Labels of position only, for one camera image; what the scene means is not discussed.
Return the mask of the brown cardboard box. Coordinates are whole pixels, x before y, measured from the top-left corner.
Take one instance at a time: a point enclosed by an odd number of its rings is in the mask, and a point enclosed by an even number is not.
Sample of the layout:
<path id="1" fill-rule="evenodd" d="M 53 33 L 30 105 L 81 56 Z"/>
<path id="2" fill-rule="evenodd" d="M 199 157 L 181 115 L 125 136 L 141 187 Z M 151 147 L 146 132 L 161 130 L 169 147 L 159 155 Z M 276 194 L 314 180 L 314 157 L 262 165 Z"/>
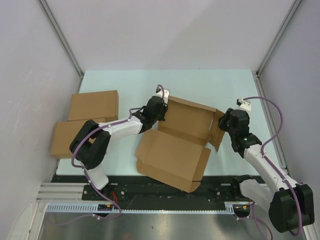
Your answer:
<path id="1" fill-rule="evenodd" d="M 143 133 L 135 152 L 137 172 L 191 193 L 201 184 L 211 154 L 225 132 L 218 127 L 224 115 L 217 108 L 171 96 L 165 120 Z"/>

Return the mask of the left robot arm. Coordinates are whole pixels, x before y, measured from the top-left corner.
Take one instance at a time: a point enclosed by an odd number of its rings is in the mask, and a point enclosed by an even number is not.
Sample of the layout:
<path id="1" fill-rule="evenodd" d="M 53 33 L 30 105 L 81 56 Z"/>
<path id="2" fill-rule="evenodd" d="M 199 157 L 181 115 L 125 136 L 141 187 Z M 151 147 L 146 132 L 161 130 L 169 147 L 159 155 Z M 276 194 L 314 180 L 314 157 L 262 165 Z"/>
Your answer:
<path id="1" fill-rule="evenodd" d="M 112 140 L 139 135 L 150 130 L 158 121 L 165 120 L 168 96 L 154 95 L 142 107 L 129 110 L 129 117 L 107 123 L 87 120 L 69 146 L 71 165 L 85 173 L 93 187 L 93 194 L 100 200 L 110 196 L 109 178 L 102 166 Z"/>

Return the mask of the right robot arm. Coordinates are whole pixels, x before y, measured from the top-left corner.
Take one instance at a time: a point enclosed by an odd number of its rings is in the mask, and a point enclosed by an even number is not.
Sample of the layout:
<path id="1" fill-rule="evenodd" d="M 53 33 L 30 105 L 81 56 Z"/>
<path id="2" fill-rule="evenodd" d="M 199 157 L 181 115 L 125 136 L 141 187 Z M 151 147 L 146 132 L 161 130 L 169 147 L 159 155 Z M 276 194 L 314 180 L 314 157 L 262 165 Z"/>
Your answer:
<path id="1" fill-rule="evenodd" d="M 280 233 L 312 225 L 315 222 L 312 189 L 266 159 L 268 155 L 261 151 L 262 142 L 250 132 L 249 123 L 245 110 L 229 108 L 219 118 L 218 127 L 229 134 L 233 151 L 255 168 L 266 186 L 244 175 L 236 178 L 230 188 L 231 196 L 237 201 L 249 198 L 261 206 Z"/>

